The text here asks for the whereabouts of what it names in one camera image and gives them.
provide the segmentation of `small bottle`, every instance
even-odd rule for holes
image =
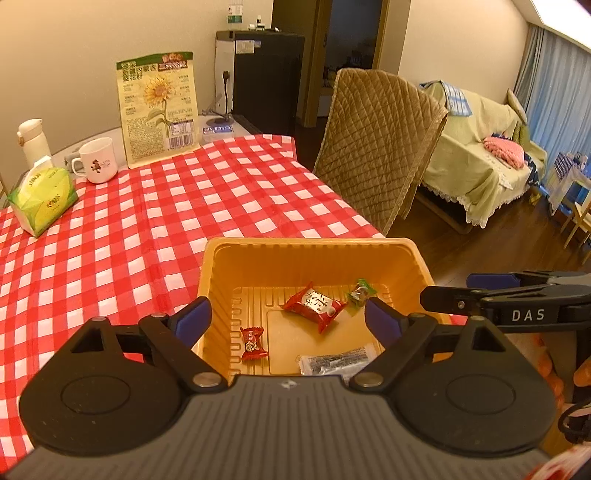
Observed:
[[[230,30],[242,29],[242,14],[244,10],[244,0],[230,0],[228,6],[228,26]]]
[[[34,118],[21,123],[18,127],[18,144],[25,152],[29,168],[33,168],[35,162],[46,155],[51,157],[42,123],[43,120],[40,118]]]

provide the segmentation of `bottle lid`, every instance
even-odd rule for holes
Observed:
[[[23,146],[25,142],[28,142],[38,135],[41,135],[43,133],[42,123],[43,120],[40,118],[33,118],[21,123],[17,132],[19,144]]]

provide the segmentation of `red and white checkered tablecloth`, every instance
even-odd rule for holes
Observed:
[[[219,141],[76,189],[38,239],[0,212],[0,471],[32,449],[17,410],[27,381],[92,316],[130,324],[192,301],[208,239],[382,237],[290,137]]]

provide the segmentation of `thermos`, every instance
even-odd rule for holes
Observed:
[[[43,120],[40,118],[34,118],[21,123],[18,127],[18,143],[25,152],[29,168],[33,168],[35,162],[46,155],[51,157],[42,123]]]

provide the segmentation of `ceiling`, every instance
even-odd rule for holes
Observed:
[[[530,23],[591,53],[591,0],[513,0]]]

